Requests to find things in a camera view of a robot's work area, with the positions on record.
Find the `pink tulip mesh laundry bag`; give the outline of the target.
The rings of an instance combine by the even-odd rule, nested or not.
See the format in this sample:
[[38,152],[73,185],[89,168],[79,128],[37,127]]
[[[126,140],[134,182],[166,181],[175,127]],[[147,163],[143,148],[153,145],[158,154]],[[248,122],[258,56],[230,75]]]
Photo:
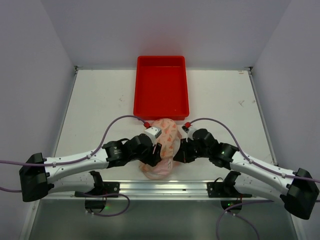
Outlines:
[[174,156],[180,148],[182,135],[177,123],[169,118],[157,119],[151,126],[161,129],[161,135],[157,138],[157,143],[161,144],[161,161],[156,166],[141,163],[139,169],[150,180],[162,180],[168,177],[178,164],[174,162]]

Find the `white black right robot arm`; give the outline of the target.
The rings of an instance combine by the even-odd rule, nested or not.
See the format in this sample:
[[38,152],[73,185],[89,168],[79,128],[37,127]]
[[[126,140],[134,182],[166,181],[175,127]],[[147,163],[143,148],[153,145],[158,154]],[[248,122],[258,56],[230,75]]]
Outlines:
[[205,128],[183,126],[187,134],[174,160],[191,163],[208,159],[218,168],[227,169],[224,190],[231,196],[251,195],[280,203],[297,218],[308,220],[318,199],[318,180],[299,168],[285,169],[261,161],[243,152],[238,144],[218,142]]

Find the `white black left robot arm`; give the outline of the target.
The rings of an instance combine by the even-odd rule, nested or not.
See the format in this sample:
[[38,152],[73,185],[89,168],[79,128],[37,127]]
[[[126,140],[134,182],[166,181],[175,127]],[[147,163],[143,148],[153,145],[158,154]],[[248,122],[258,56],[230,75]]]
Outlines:
[[153,137],[142,133],[132,139],[110,141],[97,151],[65,157],[43,158],[35,153],[19,170],[22,200],[33,202],[59,192],[75,192],[78,197],[107,194],[99,170],[135,160],[154,167],[161,160],[161,147]]

